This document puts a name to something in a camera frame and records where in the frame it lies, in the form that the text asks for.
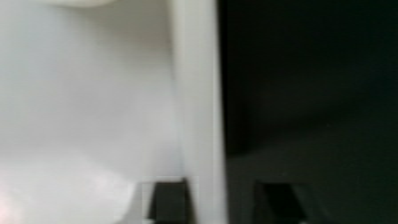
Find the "white surface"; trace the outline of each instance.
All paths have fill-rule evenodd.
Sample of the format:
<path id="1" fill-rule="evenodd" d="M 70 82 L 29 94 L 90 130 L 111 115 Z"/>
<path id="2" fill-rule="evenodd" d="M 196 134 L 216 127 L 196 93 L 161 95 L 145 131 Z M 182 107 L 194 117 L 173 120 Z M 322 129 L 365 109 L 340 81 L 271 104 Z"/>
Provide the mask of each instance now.
<path id="1" fill-rule="evenodd" d="M 198 224 L 228 224 L 216 0 L 173 0 L 184 162 Z"/>
<path id="2" fill-rule="evenodd" d="M 166 4 L 77 10 L 0 2 L 0 183 L 18 189 L 0 188 L 0 214 L 24 210 L 2 224 L 106 224 L 136 183 L 184 175 Z M 122 180 L 104 189 L 113 203 L 88 191 L 100 176 Z"/>

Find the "black surface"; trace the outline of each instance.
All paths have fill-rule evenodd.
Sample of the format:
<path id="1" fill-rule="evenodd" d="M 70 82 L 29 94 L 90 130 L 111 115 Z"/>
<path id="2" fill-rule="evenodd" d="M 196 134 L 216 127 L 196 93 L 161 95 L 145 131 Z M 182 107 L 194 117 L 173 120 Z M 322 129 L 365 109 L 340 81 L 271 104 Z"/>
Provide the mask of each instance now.
<path id="1" fill-rule="evenodd" d="M 189 224 L 191 212 L 187 182 L 157 183 L 150 219 L 157 224 Z"/>
<path id="2" fill-rule="evenodd" d="M 232 224 L 257 180 L 305 183 L 333 223 L 398 223 L 398 1 L 221 11 Z"/>

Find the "white wall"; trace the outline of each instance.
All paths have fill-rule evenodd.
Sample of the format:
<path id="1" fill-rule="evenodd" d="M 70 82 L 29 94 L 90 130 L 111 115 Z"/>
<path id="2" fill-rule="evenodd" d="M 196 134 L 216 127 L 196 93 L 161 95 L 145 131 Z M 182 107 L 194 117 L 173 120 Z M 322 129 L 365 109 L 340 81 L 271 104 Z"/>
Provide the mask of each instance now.
<path id="1" fill-rule="evenodd" d="M 81 156 L 127 186 L 148 176 L 182 175 L 166 4 L 123 0 L 68 9 L 29 0 L 0 2 L 0 166 L 24 170 L 13 184 L 31 185 L 24 164 L 36 161 L 49 164 L 38 169 L 54 169 L 36 186 L 52 181 L 56 188 L 49 161 L 70 158 L 68 171 Z M 27 163 L 10 162 L 22 159 Z M 24 224 L 47 224 L 45 217 L 33 220 Z"/>

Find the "dark background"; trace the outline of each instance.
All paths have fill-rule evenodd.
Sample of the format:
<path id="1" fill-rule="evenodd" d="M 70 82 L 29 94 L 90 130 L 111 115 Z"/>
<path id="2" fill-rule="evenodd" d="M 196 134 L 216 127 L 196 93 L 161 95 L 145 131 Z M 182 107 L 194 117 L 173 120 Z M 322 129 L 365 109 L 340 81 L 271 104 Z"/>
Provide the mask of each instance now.
<path id="1" fill-rule="evenodd" d="M 257 181 L 321 223 L 398 223 L 398 1 L 223 0 L 221 24 L 232 224 Z"/>

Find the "black object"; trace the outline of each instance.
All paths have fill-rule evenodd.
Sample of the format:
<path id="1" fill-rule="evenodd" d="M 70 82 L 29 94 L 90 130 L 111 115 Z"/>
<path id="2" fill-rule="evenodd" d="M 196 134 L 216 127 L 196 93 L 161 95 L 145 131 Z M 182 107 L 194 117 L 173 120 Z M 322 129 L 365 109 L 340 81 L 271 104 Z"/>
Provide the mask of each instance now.
<path id="1" fill-rule="evenodd" d="M 193 206 L 187 182 L 157 183 L 150 219 L 157 224 L 189 224 Z"/>
<path id="2" fill-rule="evenodd" d="M 255 186 L 255 224 L 301 224 L 308 221 L 294 187 L 287 183 Z"/>

